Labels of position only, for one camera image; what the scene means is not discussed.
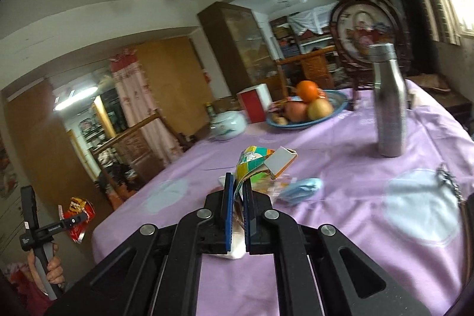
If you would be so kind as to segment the person's left hand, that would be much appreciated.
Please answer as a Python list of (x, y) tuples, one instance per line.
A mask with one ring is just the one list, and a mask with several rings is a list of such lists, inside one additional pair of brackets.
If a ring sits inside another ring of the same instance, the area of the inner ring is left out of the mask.
[[(51, 260), (49, 260), (49, 263), (47, 264), (46, 273), (46, 279), (51, 285), (62, 285), (65, 282), (61, 260), (59, 257), (56, 256), (58, 249), (59, 246), (57, 246), (57, 244), (55, 243), (52, 243), (53, 257)], [(33, 282), (35, 282), (39, 290), (41, 290), (44, 294), (47, 294), (46, 287), (43, 284), (41, 277), (39, 276), (39, 273), (35, 267), (35, 254), (32, 250), (27, 254), (27, 264)]]

